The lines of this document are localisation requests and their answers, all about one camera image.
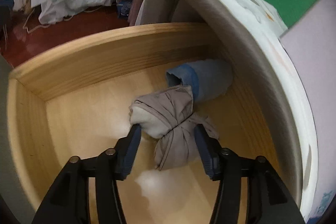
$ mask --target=blue gripper pad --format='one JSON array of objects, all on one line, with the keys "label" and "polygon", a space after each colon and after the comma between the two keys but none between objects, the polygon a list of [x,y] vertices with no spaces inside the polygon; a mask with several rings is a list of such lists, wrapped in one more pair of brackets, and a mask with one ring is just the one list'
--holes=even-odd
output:
[{"label": "blue gripper pad", "polygon": [[195,127],[194,136],[205,173],[211,180],[219,180],[222,174],[219,159],[221,145],[216,139],[209,137],[202,124]]},{"label": "blue gripper pad", "polygon": [[116,143],[117,164],[115,166],[115,173],[118,174],[118,180],[124,180],[131,173],[140,140],[141,126],[134,124],[128,135],[119,139]]}]

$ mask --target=blue cloth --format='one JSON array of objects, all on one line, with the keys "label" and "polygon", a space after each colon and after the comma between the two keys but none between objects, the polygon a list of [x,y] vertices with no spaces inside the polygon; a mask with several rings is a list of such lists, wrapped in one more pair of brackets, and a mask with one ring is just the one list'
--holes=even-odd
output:
[{"label": "blue cloth", "polygon": [[310,218],[307,224],[316,224],[320,220],[320,217]]},{"label": "blue cloth", "polygon": [[232,83],[231,66],[221,59],[185,63],[166,72],[168,86],[190,85],[195,102],[214,99]]}]

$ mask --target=knotted cloth bundle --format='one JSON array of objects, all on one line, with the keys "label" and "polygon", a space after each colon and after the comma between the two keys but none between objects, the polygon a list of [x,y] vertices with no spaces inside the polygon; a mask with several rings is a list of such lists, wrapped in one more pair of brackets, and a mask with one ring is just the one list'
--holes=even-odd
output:
[{"label": "knotted cloth bundle", "polygon": [[193,105],[191,87],[179,85],[140,96],[130,106],[130,123],[139,123],[148,135],[159,139],[154,152],[159,170],[186,165],[199,156],[194,139],[198,123],[218,139],[214,127],[193,113]]}]

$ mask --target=wooden drawer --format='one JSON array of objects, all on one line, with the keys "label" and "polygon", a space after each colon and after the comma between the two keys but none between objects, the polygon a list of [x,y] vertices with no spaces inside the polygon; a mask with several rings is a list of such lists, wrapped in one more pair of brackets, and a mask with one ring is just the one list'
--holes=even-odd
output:
[{"label": "wooden drawer", "polygon": [[[35,209],[72,155],[82,159],[113,147],[128,133],[133,99],[167,87],[165,71],[186,61],[221,56],[224,47],[207,24],[164,23],[83,37],[44,52],[14,69],[8,90],[8,130],[22,187]],[[249,85],[234,63],[225,95],[196,104],[211,118],[222,146],[238,155],[264,155],[280,172],[269,129]],[[218,183],[200,160],[154,169],[155,140],[143,137],[131,175],[118,182],[132,223],[208,223]],[[246,210],[243,180],[241,217]],[[90,202],[95,199],[90,181]],[[94,207],[92,222],[97,223]]]}]

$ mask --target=red floor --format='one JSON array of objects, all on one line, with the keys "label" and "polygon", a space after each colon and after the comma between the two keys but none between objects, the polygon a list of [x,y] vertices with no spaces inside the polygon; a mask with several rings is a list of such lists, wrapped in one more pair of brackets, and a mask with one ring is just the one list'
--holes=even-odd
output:
[{"label": "red floor", "polygon": [[[7,28],[7,50],[4,36],[0,41],[1,54],[12,67],[65,42],[128,26],[127,20],[117,17],[115,6],[103,7],[92,13],[82,12],[69,21],[62,21],[45,29],[39,28],[30,34],[22,29],[23,24],[24,19],[21,19]],[[40,25],[38,18],[32,16],[27,23],[28,29],[37,25]]]}]

